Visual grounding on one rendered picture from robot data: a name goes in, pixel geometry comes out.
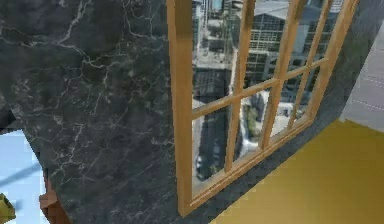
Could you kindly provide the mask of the wooden framed window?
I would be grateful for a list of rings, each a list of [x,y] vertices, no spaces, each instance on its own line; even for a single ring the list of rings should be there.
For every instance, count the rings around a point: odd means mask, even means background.
[[[360,0],[166,0],[178,212],[310,126]]]

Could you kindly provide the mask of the brown wooden furniture piece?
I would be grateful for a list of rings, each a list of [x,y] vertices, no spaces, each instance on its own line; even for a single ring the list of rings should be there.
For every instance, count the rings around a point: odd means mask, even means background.
[[[39,196],[39,203],[49,224],[72,224],[48,178],[44,178],[44,184],[46,192]]]

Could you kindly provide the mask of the yellow green object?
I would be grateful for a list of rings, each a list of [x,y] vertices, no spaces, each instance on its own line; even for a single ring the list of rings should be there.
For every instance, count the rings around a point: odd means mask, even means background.
[[[3,193],[0,193],[0,224],[5,224],[15,218],[16,212],[14,206]]]

